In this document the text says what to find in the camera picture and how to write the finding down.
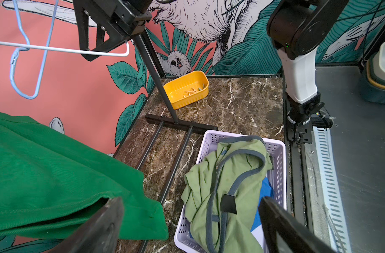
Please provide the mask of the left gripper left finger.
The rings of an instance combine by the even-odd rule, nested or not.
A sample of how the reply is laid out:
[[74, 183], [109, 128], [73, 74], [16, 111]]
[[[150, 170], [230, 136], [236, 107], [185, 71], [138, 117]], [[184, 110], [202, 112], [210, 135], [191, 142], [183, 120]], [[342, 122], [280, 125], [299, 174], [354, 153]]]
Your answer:
[[114, 253], [123, 221], [122, 198], [114, 198], [100, 208], [51, 253]]

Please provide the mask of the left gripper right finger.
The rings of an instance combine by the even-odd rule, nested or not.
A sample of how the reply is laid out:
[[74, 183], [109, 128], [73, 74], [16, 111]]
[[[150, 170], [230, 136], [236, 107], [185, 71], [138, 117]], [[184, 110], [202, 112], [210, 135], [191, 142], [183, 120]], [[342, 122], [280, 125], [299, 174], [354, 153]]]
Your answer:
[[259, 214], [270, 253], [334, 252], [271, 197], [262, 198]]

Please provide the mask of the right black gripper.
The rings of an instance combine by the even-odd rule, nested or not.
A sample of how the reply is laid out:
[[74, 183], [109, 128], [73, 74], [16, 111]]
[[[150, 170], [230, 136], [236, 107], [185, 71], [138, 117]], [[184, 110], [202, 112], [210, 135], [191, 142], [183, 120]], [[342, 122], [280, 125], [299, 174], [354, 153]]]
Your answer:
[[[93, 61], [141, 34], [150, 21], [148, 7], [152, 1], [73, 1], [81, 55]], [[96, 23], [95, 48], [89, 47], [89, 19]]]

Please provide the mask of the white wire hanger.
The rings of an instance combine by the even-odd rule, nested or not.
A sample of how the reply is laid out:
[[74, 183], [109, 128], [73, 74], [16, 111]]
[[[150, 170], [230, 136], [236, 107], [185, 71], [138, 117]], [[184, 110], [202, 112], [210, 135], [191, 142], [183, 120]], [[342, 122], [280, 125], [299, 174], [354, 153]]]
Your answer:
[[107, 56], [107, 57], [127, 57], [130, 54], [129, 43], [126, 43], [126, 51], [124, 53], [107, 53], [107, 52], [97, 52], [97, 51], [74, 50], [69, 48], [39, 46], [39, 45], [20, 44], [20, 43], [11, 43], [11, 42], [2, 42], [2, 41], [0, 41], [0, 45], [27, 48], [27, 49], [36, 49], [36, 50], [47, 50], [47, 51], [54, 51], [54, 52]]

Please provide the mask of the olive tank top grey trim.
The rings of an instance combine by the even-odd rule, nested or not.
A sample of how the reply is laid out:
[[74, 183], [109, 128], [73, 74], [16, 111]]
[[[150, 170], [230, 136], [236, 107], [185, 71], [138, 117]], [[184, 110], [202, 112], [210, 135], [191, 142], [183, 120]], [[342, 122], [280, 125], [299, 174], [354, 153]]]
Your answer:
[[185, 217], [208, 253], [261, 253], [251, 233], [271, 156], [258, 136], [222, 139], [184, 180]]

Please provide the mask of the green tank top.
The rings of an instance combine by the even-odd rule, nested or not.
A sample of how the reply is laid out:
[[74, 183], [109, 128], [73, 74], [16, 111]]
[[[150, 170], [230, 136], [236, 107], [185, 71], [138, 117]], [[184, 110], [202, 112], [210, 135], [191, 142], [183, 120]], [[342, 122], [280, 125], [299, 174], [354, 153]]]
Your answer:
[[120, 239], [166, 240], [144, 174], [27, 116], [0, 112], [0, 236], [64, 239], [108, 200], [125, 209]]

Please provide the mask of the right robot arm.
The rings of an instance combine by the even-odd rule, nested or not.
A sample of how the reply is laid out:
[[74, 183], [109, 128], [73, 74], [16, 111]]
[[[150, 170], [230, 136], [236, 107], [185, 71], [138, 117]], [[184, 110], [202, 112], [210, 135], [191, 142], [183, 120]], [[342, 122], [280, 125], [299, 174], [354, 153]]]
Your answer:
[[[323, 103], [315, 81], [317, 48], [325, 39], [347, 1], [281, 1], [268, 19], [266, 33], [282, 62], [286, 95], [291, 109], [293, 141], [305, 141], [310, 117]], [[143, 46], [145, 24], [167, 21], [199, 41], [216, 42], [220, 59], [235, 45], [248, 43], [260, 11], [268, 1], [74, 1], [82, 56], [93, 61], [133, 40], [159, 82], [152, 59]]]

